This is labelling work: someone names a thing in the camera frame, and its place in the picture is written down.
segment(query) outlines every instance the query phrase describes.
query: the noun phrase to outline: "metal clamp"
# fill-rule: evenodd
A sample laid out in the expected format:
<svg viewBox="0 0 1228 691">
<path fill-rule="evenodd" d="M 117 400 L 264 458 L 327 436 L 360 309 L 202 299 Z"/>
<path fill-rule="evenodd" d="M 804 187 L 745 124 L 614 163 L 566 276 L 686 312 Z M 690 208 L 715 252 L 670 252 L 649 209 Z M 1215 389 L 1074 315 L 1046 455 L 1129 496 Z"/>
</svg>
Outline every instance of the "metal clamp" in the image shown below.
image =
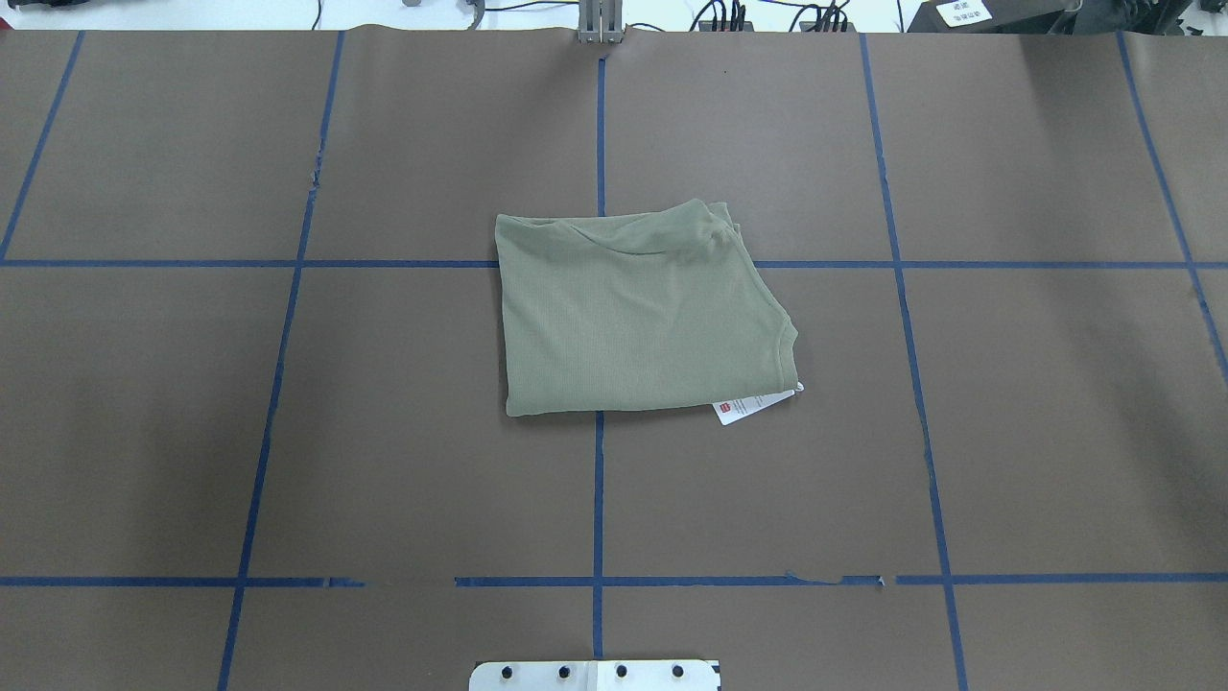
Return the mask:
<svg viewBox="0 0 1228 691">
<path fill-rule="evenodd" d="M 623 43 L 623 0 L 580 0 L 581 43 Z"/>
</svg>

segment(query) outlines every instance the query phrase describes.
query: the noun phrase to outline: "price tag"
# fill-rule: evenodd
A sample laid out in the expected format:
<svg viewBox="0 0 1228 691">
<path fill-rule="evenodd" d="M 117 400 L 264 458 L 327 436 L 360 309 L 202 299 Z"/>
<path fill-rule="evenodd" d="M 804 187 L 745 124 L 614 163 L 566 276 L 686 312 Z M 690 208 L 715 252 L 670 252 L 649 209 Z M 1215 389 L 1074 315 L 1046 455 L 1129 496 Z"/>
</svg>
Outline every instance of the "price tag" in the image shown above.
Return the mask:
<svg viewBox="0 0 1228 691">
<path fill-rule="evenodd" d="M 790 389 L 788 392 L 782 392 L 780 394 L 769 394 L 768 396 L 752 396 L 749 399 L 738 399 L 737 401 L 721 401 L 720 404 L 712 404 L 712 407 L 716 409 L 716 417 L 721 419 L 721 425 L 727 426 L 738 422 L 747 416 L 753 416 L 772 404 L 780 404 L 793 394 L 799 394 L 802 392 L 806 392 L 806 388 L 802 387 L 801 382 L 798 382 L 797 389 Z"/>
<path fill-rule="evenodd" d="M 958 0 L 938 5 L 937 10 L 942 15 L 942 21 L 947 22 L 949 27 L 974 25 L 993 18 L 981 0 Z"/>
</svg>

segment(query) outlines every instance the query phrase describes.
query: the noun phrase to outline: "grid line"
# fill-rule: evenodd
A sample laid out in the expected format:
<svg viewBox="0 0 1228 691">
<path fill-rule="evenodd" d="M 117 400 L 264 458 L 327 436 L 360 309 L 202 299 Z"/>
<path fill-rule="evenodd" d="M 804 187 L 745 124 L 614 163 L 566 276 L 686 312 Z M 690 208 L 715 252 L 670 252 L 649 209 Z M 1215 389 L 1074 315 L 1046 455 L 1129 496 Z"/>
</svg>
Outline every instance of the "grid line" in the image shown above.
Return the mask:
<svg viewBox="0 0 1228 691">
<path fill-rule="evenodd" d="M 52 98 L 52 107 L 47 112 L 47 119 L 43 122 L 43 130 L 38 134 L 38 142 L 34 144 L 34 152 L 29 156 L 29 166 L 26 167 L 26 177 L 21 180 L 21 189 L 17 191 L 17 199 L 12 205 L 12 214 L 9 216 L 9 225 L 5 226 L 4 238 L 0 239 L 0 259 L 5 258 L 9 253 L 9 244 L 12 242 L 12 234 L 17 231 L 17 221 L 21 218 L 21 209 L 26 205 L 26 195 L 29 193 L 29 185 L 34 182 L 34 172 L 38 169 L 38 161 L 43 157 L 43 147 L 47 145 L 47 137 L 52 134 L 52 125 L 55 124 L 55 114 L 60 109 L 60 103 L 64 101 L 64 92 L 69 88 L 69 80 L 72 77 L 72 68 L 76 66 L 77 55 L 81 54 L 81 44 L 85 42 L 85 32 L 79 31 L 76 41 L 72 42 L 72 50 L 69 53 L 69 61 L 64 65 L 64 74 L 60 76 L 60 85 L 55 88 L 55 97 Z"/>
<path fill-rule="evenodd" d="M 831 588 L 883 587 L 880 576 L 845 576 L 840 581 L 808 581 L 785 576 L 510 576 L 456 578 L 457 588 Z"/>
<path fill-rule="evenodd" d="M 597 215 L 605 215 L 605 59 L 597 60 Z M 605 655 L 605 414 L 593 415 L 593 659 Z"/>
<path fill-rule="evenodd" d="M 900 241 L 895 228 L 895 207 L 892 204 L 892 188 L 887 179 L 887 157 L 883 150 L 883 131 L 878 119 L 878 102 L 874 98 L 874 74 L 869 61 L 869 42 L 866 34 L 858 34 L 861 43 L 862 71 L 866 76 L 866 99 L 869 104 L 869 124 L 874 135 L 874 155 L 878 162 L 878 179 L 883 194 L 883 211 L 887 218 L 887 236 L 892 245 L 892 261 L 895 270 L 895 291 L 900 302 L 900 319 L 904 325 L 904 345 L 909 356 L 909 373 L 912 380 L 912 399 L 921 423 L 921 439 L 925 452 L 925 465 L 930 474 L 930 513 L 933 517 L 933 534 L 938 546 L 938 567 L 942 569 L 942 589 L 947 603 L 947 627 L 950 632 L 950 648 L 955 664 L 955 681 L 959 691 L 968 691 L 968 671 L 964 665 L 964 643 L 959 633 L 959 612 L 955 608 L 955 587 L 950 581 L 950 558 L 947 552 L 947 530 L 942 519 L 942 501 L 938 496 L 938 474 L 933 465 L 933 446 L 930 442 L 930 421 L 925 409 L 925 392 L 921 388 L 921 369 L 917 365 L 916 340 L 912 336 L 912 315 L 909 311 L 907 286 L 904 281 L 904 264 L 900 255 Z"/>
<path fill-rule="evenodd" d="M 226 644 L 222 649 L 221 669 L 217 674 L 217 691 L 226 691 L 230 685 L 231 663 L 235 659 L 235 644 L 238 637 L 239 619 L 243 614 L 246 581 L 252 563 L 252 546 L 255 541 L 255 525 L 260 515 L 260 500 L 264 495 L 264 477 L 269 468 L 269 453 L 273 448 L 273 421 L 278 414 L 281 399 L 281 383 L 286 369 L 286 351 L 290 345 L 290 329 L 295 320 L 295 307 L 298 302 L 298 288 L 302 284 L 303 259 L 307 257 L 307 242 L 311 238 L 311 221 L 316 210 L 316 196 L 319 190 L 319 173 L 324 164 L 324 149 L 328 145 L 328 125 L 333 114 L 333 98 L 336 95 L 336 76 L 341 66 L 341 50 L 345 47 L 345 32 L 338 32 L 336 47 L 333 49 L 333 69 L 328 79 L 328 95 L 324 98 L 324 114 L 319 124 L 319 146 L 316 150 L 316 164 L 312 171 L 312 185 L 307 191 L 307 205 L 303 210 L 302 228 L 298 233 L 298 255 L 295 259 L 295 274 L 290 280 L 290 296 L 286 299 L 286 317 L 281 325 L 281 340 L 278 345 L 278 363 L 273 372 L 273 390 L 269 394 L 269 410 L 264 417 L 264 434 L 260 441 L 260 457 L 255 466 L 255 480 L 252 487 L 252 504 L 248 508 L 247 529 L 243 534 L 243 550 L 238 563 L 238 583 L 231 603 L 230 623 L 226 627 Z"/>
<path fill-rule="evenodd" d="M 0 588 L 363 588 L 349 578 L 181 576 L 0 576 Z"/>
<path fill-rule="evenodd" d="M 1207 336 L 1211 339 L 1211 349 L 1214 351 L 1216 362 L 1219 365 L 1219 376 L 1228 385 L 1228 357 L 1224 356 L 1223 340 L 1219 339 L 1219 329 L 1216 328 L 1216 317 L 1207 304 L 1207 295 L 1202 290 L 1202 280 L 1199 277 L 1199 269 L 1194 263 L 1194 254 L 1190 252 L 1190 242 L 1185 237 L 1185 228 L 1181 226 L 1181 216 L 1176 212 L 1176 204 L 1173 203 L 1173 191 L 1168 187 L 1168 176 L 1164 174 L 1164 166 L 1159 162 L 1159 153 L 1156 151 L 1156 141 L 1151 135 L 1151 126 L 1147 125 L 1147 113 L 1143 112 L 1142 99 L 1138 97 L 1138 86 L 1135 83 L 1135 71 L 1130 65 L 1130 49 L 1126 47 L 1126 34 L 1117 32 L 1117 52 L 1121 53 L 1121 69 L 1126 75 L 1126 86 L 1130 87 L 1130 101 L 1135 106 L 1135 115 L 1138 118 L 1138 129 L 1147 145 L 1147 156 L 1151 158 L 1152 168 L 1156 171 L 1156 180 L 1159 183 L 1160 194 L 1164 196 L 1164 207 L 1168 217 L 1173 222 L 1173 232 L 1176 233 L 1176 242 L 1181 247 L 1181 257 L 1185 258 L 1186 270 L 1190 272 L 1190 282 L 1194 284 L 1194 292 L 1199 299 L 1199 308 L 1202 311 L 1202 320 L 1207 325 Z"/>
<path fill-rule="evenodd" d="M 896 585 L 939 585 L 942 576 L 896 576 Z M 1135 573 L 963 573 L 949 577 L 955 585 L 1032 585 L 1068 583 L 1228 583 L 1224 572 Z"/>
<path fill-rule="evenodd" d="M 894 269 L 890 259 L 758 259 L 760 269 Z M 905 270 L 1224 270 L 1228 261 L 903 259 Z M 0 268 L 497 269 L 496 259 L 0 259 Z"/>
</svg>

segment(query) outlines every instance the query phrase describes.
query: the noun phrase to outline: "metal bracket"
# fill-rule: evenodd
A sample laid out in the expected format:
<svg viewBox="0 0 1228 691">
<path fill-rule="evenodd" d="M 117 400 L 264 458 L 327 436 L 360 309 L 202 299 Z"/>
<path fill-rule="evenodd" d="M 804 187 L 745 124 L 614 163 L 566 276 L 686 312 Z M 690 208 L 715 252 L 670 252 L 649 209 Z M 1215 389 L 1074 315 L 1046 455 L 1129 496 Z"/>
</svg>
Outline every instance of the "metal bracket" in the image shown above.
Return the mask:
<svg viewBox="0 0 1228 691">
<path fill-rule="evenodd" d="M 623 43 L 623 0 L 580 0 L 581 43 Z"/>
<path fill-rule="evenodd" d="M 720 691 L 720 669 L 709 660 L 483 663 L 469 691 Z"/>
</svg>

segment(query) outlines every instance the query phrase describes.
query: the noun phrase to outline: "folded shirt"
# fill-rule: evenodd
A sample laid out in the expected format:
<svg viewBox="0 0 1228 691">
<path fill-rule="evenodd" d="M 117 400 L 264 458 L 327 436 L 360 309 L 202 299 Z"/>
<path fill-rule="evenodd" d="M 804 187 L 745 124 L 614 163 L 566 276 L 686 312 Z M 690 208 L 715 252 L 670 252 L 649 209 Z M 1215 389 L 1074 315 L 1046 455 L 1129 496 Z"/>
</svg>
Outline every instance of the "folded shirt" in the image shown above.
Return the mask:
<svg viewBox="0 0 1228 691">
<path fill-rule="evenodd" d="M 797 387 L 793 328 L 723 203 L 495 221 L 507 415 L 645 411 Z"/>
</svg>

